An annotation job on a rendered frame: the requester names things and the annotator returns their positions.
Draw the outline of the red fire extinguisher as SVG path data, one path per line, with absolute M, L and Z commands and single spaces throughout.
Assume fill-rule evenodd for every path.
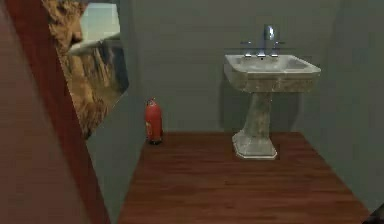
M 162 113 L 154 98 L 150 98 L 146 102 L 145 125 L 147 141 L 153 145 L 160 144 L 163 136 Z

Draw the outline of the chrome sink faucet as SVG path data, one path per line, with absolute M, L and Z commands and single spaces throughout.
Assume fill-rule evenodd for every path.
M 284 44 L 284 41 L 280 40 L 280 32 L 277 25 L 265 24 L 263 26 L 261 46 L 258 48 L 255 56 L 257 58 L 266 58 L 270 56 L 272 58 L 279 56 L 279 46 Z

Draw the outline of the red room door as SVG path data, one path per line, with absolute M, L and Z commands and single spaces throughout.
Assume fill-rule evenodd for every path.
M 0 224 L 111 224 L 40 0 L 0 0 Z

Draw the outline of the grey stone pedestal sink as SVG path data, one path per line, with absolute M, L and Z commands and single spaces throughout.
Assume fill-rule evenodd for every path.
M 272 95 L 309 92 L 321 69 L 294 55 L 226 54 L 224 74 L 236 90 L 251 95 L 243 128 L 232 137 L 235 153 L 244 159 L 274 160 L 269 134 Z

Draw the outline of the brown landscape wall picture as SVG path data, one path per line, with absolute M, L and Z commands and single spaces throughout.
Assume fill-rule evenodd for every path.
M 82 136 L 98 128 L 129 87 L 112 2 L 41 0 Z

